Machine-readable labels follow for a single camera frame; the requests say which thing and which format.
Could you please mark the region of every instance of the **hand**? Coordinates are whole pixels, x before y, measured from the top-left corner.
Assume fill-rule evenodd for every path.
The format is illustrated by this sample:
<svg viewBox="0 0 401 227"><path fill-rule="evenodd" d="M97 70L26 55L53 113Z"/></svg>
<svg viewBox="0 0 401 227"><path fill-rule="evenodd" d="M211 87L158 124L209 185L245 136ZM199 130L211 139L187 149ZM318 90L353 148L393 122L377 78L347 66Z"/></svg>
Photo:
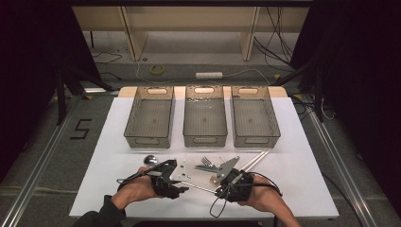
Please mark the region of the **hand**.
<svg viewBox="0 0 401 227"><path fill-rule="evenodd" d="M253 175L253 182L270 184L266 178L258 175ZM255 186L248 200L239 201L238 204L241 206L248 205L262 212L272 212L288 227L301 226L284 200L273 188Z"/></svg>
<svg viewBox="0 0 401 227"><path fill-rule="evenodd" d="M138 172L147 169L149 167L142 166L138 169ZM123 186L112 196L111 201L119 210L123 210L134 201L145 201L150 198L158 198L158 196L151 186L150 176L142 176Z"/></svg>

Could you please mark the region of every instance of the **translucent bin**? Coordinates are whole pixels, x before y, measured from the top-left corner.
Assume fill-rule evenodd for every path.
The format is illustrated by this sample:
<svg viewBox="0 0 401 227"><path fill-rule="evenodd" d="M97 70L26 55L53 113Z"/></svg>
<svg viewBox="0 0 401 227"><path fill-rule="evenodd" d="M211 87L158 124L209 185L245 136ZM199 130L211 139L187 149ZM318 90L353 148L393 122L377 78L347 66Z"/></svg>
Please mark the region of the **translucent bin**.
<svg viewBox="0 0 401 227"><path fill-rule="evenodd" d="M267 86L232 86L236 148L274 148L280 130Z"/></svg>
<svg viewBox="0 0 401 227"><path fill-rule="evenodd" d="M185 88L183 140L186 147L224 147L227 120L222 86Z"/></svg>
<svg viewBox="0 0 401 227"><path fill-rule="evenodd" d="M174 87L138 87L124 132L132 148L169 148Z"/></svg>

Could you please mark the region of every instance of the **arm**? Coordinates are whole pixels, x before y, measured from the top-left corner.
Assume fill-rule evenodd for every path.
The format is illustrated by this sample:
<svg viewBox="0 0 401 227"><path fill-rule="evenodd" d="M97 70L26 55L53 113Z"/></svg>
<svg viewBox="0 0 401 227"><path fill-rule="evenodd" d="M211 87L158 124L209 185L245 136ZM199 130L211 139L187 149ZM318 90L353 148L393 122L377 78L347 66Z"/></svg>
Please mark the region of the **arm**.
<svg viewBox="0 0 401 227"><path fill-rule="evenodd" d="M122 187L112 197L105 196L103 206L99 212L90 211L84 214L73 224L73 227L114 227L121 226L120 221L124 219L124 209L134 201L144 201L150 198L158 198L151 186L149 176L143 176L132 180Z"/></svg>
<svg viewBox="0 0 401 227"><path fill-rule="evenodd" d="M257 175L253 176L253 182L270 183L267 179ZM248 200L239 201L238 204L249 205L261 212L272 212L287 227L301 226L289 207L273 188L263 186L254 187Z"/></svg>

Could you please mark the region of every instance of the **black sleeve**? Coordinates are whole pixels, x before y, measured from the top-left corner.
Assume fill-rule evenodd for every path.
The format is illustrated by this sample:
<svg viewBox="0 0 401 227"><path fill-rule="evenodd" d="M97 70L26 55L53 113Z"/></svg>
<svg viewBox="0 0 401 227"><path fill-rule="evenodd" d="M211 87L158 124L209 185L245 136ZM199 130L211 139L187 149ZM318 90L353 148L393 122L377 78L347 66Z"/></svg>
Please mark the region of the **black sleeve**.
<svg viewBox="0 0 401 227"><path fill-rule="evenodd" d="M126 217L125 211L120 211L110 201L111 196L104 196L103 206L99 212L90 211L80 217L73 227L116 227L122 226L120 221Z"/></svg>

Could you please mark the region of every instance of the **metal rod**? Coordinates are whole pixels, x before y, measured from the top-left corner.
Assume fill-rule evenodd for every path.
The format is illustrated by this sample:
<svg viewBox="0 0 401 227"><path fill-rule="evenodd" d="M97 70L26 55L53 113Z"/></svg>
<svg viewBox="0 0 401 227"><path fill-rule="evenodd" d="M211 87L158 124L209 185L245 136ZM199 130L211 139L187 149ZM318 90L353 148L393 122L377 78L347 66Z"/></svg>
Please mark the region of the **metal rod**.
<svg viewBox="0 0 401 227"><path fill-rule="evenodd" d="M249 163L247 163L246 165L244 165L244 166L241 168L241 170L247 169L247 170L245 170L245 171L248 171L248 170L251 169L254 165L256 165L263 157L265 157L266 154L268 154L268 153L269 153L268 150L267 150L267 151L262 151L262 152L260 152L256 157L254 157L252 160L250 160Z"/></svg>
<svg viewBox="0 0 401 227"><path fill-rule="evenodd" d="M244 169L244 171L248 172L249 170L251 170L251 168L253 168L257 163L259 163L260 160L262 160L268 154L269 152L265 151L265 153L263 153L258 159L256 159L249 167L247 167L247 169Z"/></svg>
<svg viewBox="0 0 401 227"><path fill-rule="evenodd" d="M182 183L182 184L185 184L185 185L188 185L188 186L191 186L191 187L198 188L198 189L203 190L203 191L207 191L207 192L213 193L213 194L216 193L215 191L212 191L212 190L210 190L210 189L207 189L207 188L204 188L204 187L201 187L201 186L194 185L194 184L192 184L192 183L186 183L186 182L181 182L181 183Z"/></svg>

